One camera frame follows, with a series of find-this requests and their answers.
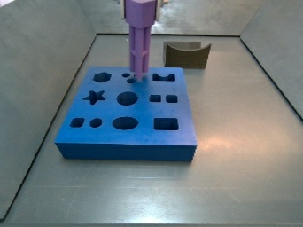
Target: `oval hole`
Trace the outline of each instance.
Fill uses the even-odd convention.
[[[112,126],[120,130],[130,130],[136,128],[138,120],[132,117],[119,117],[114,120]]]
[[[102,125],[102,119],[100,119],[100,118],[95,118],[95,119],[92,119],[92,120],[90,121],[90,126],[91,126],[92,128],[98,128],[98,127],[100,127],[100,125]]]

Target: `dark brown arch block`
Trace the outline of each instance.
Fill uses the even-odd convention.
[[[206,69],[210,50],[200,42],[164,42],[164,66]]]

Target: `circular hole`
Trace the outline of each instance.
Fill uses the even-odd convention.
[[[136,101],[138,101],[138,95],[134,92],[127,91],[119,94],[118,96],[118,102],[124,106],[130,106],[135,104]]]
[[[123,76],[124,78],[127,78],[127,77],[131,76],[131,74],[123,74],[122,76]]]
[[[100,125],[102,125],[102,119],[100,119],[100,118],[95,118],[95,119],[92,119],[92,120],[90,121],[90,126],[91,126],[92,128],[98,128],[98,127],[100,127]]]
[[[135,83],[136,81],[138,81],[138,79],[134,77],[134,78],[127,80],[127,83]]]
[[[120,130],[130,130],[136,128],[138,120],[132,117],[119,117],[114,120],[112,126]]]

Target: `hexagonal hole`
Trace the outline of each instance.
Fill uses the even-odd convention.
[[[99,73],[99,74],[95,74],[94,76],[94,81],[95,82],[107,82],[111,78],[111,74],[103,72],[103,73]]]

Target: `star-shaped hole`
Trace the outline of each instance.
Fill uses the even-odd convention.
[[[90,95],[83,98],[83,100],[88,100],[92,105],[96,104],[98,101],[106,100],[106,97],[103,97],[104,90],[100,92],[95,92],[94,90],[90,91]]]

